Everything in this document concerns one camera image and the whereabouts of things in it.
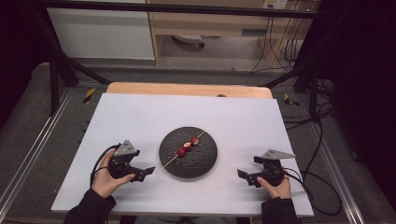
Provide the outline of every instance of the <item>white cabinet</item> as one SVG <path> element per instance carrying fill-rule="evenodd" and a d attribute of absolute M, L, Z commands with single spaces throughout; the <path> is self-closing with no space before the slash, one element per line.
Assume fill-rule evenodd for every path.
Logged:
<path fill-rule="evenodd" d="M 49 8 L 49 15 L 70 57 L 154 60 L 147 12 Z"/>

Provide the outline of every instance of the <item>wooden skewer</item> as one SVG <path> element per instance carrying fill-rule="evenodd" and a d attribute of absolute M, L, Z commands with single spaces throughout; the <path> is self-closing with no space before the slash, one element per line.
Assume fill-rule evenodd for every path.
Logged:
<path fill-rule="evenodd" d="M 205 133 L 205 131 L 204 131 L 203 133 L 201 133 L 200 135 L 198 135 L 197 138 L 200 138 L 204 133 Z M 159 173 L 160 171 L 162 171 L 163 169 L 165 169 L 165 167 L 166 167 L 167 165 L 169 165 L 172 161 L 174 161 L 177 157 L 178 157 L 178 154 L 176 154 L 176 156 L 175 156 L 174 158 L 172 158 L 172 160 L 170 160 L 168 163 L 166 163 L 165 166 L 163 166 L 163 168 L 161 168 L 161 169 L 158 171 L 158 173 Z"/>
<path fill-rule="evenodd" d="M 159 173 L 160 171 L 162 171 L 163 169 L 165 169 L 165 167 L 166 167 L 167 165 L 169 165 L 172 161 L 174 161 L 177 157 L 178 157 L 178 155 L 176 154 L 176 156 L 175 156 L 172 160 L 170 160 L 168 163 L 166 163 L 165 166 L 163 166 L 163 168 L 161 168 L 161 169 L 158 171 L 158 173 Z"/>
<path fill-rule="evenodd" d="M 202 136 L 202 134 L 206 133 L 205 131 L 203 133 L 201 133 L 200 135 L 198 135 L 197 138 L 200 138 Z"/>

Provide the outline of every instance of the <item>white tabletop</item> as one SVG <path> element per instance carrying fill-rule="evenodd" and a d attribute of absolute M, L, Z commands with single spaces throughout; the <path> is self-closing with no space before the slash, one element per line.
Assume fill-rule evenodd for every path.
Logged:
<path fill-rule="evenodd" d="M 165 136 L 180 127 L 197 127 L 216 141 L 218 158 L 205 175 L 182 179 L 166 171 L 148 175 L 143 183 L 116 190 L 114 214 L 155 216 L 251 217 L 261 214 L 269 199 L 265 189 L 254 188 L 236 170 L 257 173 L 262 166 L 254 156 L 267 149 L 293 153 L 276 100 L 204 96 L 105 93 L 52 206 L 67 212 L 89 188 L 92 167 L 102 152 L 129 139 L 140 149 L 131 164 L 146 169 L 162 165 L 159 148 Z M 284 167 L 299 172 L 295 159 Z M 291 194 L 300 217 L 313 216 L 310 202 L 291 179 Z"/>

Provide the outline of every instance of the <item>red fruit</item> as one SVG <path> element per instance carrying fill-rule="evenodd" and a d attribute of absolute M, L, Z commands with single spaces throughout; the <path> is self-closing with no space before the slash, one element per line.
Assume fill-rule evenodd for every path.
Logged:
<path fill-rule="evenodd" d="M 185 154 L 186 154 L 186 148 L 184 148 L 184 147 L 177 151 L 177 155 L 179 157 L 183 157 Z"/>
<path fill-rule="evenodd" d="M 198 145 L 199 140 L 198 140 L 197 137 L 192 137 L 191 140 L 190 140 L 190 142 L 193 143 L 193 144 L 196 146 L 196 145 Z"/>
<path fill-rule="evenodd" d="M 187 142 L 183 145 L 183 147 L 186 149 L 186 151 L 190 151 L 192 148 L 192 145 L 190 142 Z"/>

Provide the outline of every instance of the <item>black curtain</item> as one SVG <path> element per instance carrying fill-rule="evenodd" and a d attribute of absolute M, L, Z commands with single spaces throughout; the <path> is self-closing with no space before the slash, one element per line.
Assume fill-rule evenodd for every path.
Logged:
<path fill-rule="evenodd" d="M 333 10 L 327 2 L 321 4 Z M 325 46 L 328 52 L 318 74 L 333 81 L 336 113 L 349 143 L 396 210 L 395 15 L 395 1 L 354 1 L 336 23 L 339 38 Z M 316 25 L 308 32 L 298 61 L 330 27 Z"/>
<path fill-rule="evenodd" d="M 31 1 L 0 1 L 0 127 L 23 95 L 32 70 L 50 57 L 30 5 Z"/>

